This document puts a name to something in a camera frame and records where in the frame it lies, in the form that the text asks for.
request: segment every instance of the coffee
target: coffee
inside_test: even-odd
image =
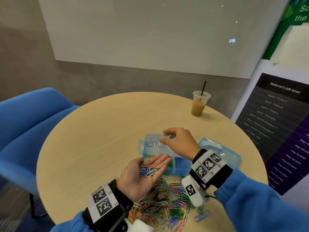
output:
[[[201,116],[205,105],[206,105],[205,101],[200,101],[199,99],[194,99],[193,103],[192,103],[191,114],[194,115],[194,116],[197,116],[197,117]]]

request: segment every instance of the finger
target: finger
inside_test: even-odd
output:
[[[152,165],[154,162],[156,162],[160,157],[163,156],[162,154],[155,155],[154,157],[150,158],[149,160],[146,160],[143,164],[144,165]]]
[[[164,160],[161,164],[158,164],[159,168],[161,168],[163,165],[168,165],[170,162],[172,162],[172,158],[169,157],[166,160]]]
[[[165,129],[163,130],[163,134],[164,136],[169,136],[169,135],[172,135],[172,134],[176,134],[176,131],[177,131],[178,128],[168,128],[168,129]]]
[[[152,165],[158,166],[159,164],[162,164],[166,159],[168,159],[170,156],[168,154],[162,155],[158,160],[156,160]]]
[[[160,176],[164,173],[165,170],[167,170],[168,166],[163,165],[154,175],[152,175],[152,179],[154,182],[157,182]]]
[[[138,165],[142,164],[144,162],[144,157],[138,157],[133,160],[134,162],[137,162]]]
[[[160,142],[165,144],[165,145],[168,145],[169,147],[171,147],[173,145],[173,142],[167,138],[160,138]]]

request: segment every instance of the blue plastic container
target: blue plastic container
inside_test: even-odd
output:
[[[149,147],[151,142],[159,142],[160,138],[163,138],[163,134],[147,134],[145,140],[139,140],[137,151],[145,158],[145,160],[158,155],[158,154],[169,154],[172,158],[171,164],[168,169],[164,172],[165,175],[176,175],[176,176],[187,176],[191,170],[191,161],[180,157],[170,148],[161,147]]]
[[[236,152],[231,149],[209,139],[203,138],[198,145],[200,148],[205,148],[207,151],[212,150],[215,152],[220,158],[227,162],[232,169],[237,169],[240,165],[241,157]]]

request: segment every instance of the black metal chair leg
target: black metal chair leg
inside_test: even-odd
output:
[[[39,216],[36,215],[35,208],[34,208],[34,196],[33,196],[33,194],[30,194],[30,209],[31,209],[32,219],[38,219],[38,218],[41,218],[41,217],[47,215],[47,213],[43,213],[42,215],[39,215]]]

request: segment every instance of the blue sleeve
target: blue sleeve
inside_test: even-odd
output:
[[[62,222],[52,228],[50,232],[93,232],[88,225],[84,223],[82,213],[79,212],[76,216],[67,222]]]
[[[308,232],[309,216],[283,202],[268,185],[234,170],[215,192],[237,232]]]

